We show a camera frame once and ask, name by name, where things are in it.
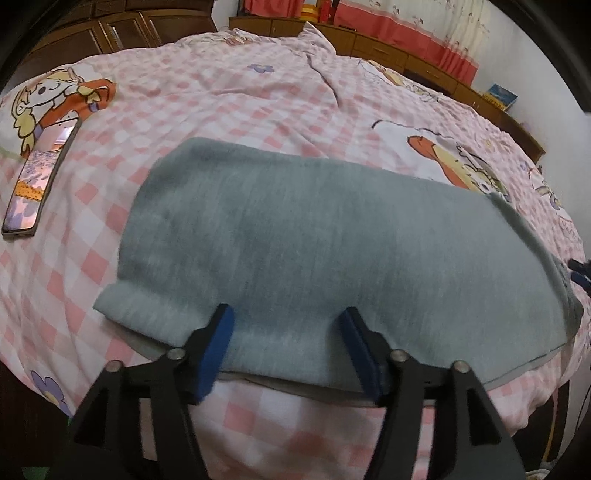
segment red curtain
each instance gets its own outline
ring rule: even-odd
[[[377,38],[395,47],[437,65],[443,71],[470,85],[478,64],[471,58],[424,33],[413,25],[397,22],[391,17],[376,15],[371,11],[341,2],[336,11],[335,25],[355,28],[359,33]]]
[[[245,0],[244,8],[261,17],[299,18],[304,0]]]

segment purple flower print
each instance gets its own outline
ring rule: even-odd
[[[74,416],[64,401],[64,393],[61,391],[60,386],[55,380],[52,379],[52,377],[45,377],[45,380],[43,380],[37,372],[31,370],[31,379],[46,399],[48,399],[70,418]]]
[[[252,63],[247,68],[252,69],[257,73],[272,73],[275,71],[271,65],[259,65],[258,63]]]

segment metal screw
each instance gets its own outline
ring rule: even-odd
[[[121,370],[122,366],[123,362],[121,360],[111,360],[105,365],[105,370],[112,374]]]
[[[392,350],[390,358],[395,362],[405,362],[408,360],[408,354],[404,350]]]
[[[460,372],[461,374],[467,374],[470,371],[470,365],[468,365],[464,360],[457,360],[453,363],[453,368],[456,371]]]
[[[185,351],[182,348],[173,348],[166,354],[171,360],[181,360],[185,356]]]

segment red object on shelf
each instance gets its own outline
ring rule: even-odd
[[[330,8],[332,6],[331,0],[324,0],[322,3],[322,7],[320,7],[320,23],[328,23],[329,15],[330,15]]]

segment blue gripper pad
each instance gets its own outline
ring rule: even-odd
[[[577,272],[571,272],[570,279],[577,285],[583,287],[587,293],[591,294],[591,282],[587,279],[587,277]]]
[[[384,391],[384,379],[388,367],[374,357],[364,338],[367,335],[378,334],[368,330],[359,315],[357,315],[358,318],[355,318],[355,313],[356,309],[348,308],[345,310],[338,319],[339,329],[353,367],[355,367],[355,372],[357,372],[363,393],[377,404],[379,399],[387,393]]]
[[[215,326],[215,331],[210,333],[209,343],[205,347],[201,361],[196,371],[197,384],[195,385],[195,397],[201,403],[213,388],[222,361],[228,350],[230,338],[234,331],[234,310],[226,306],[225,310]]]

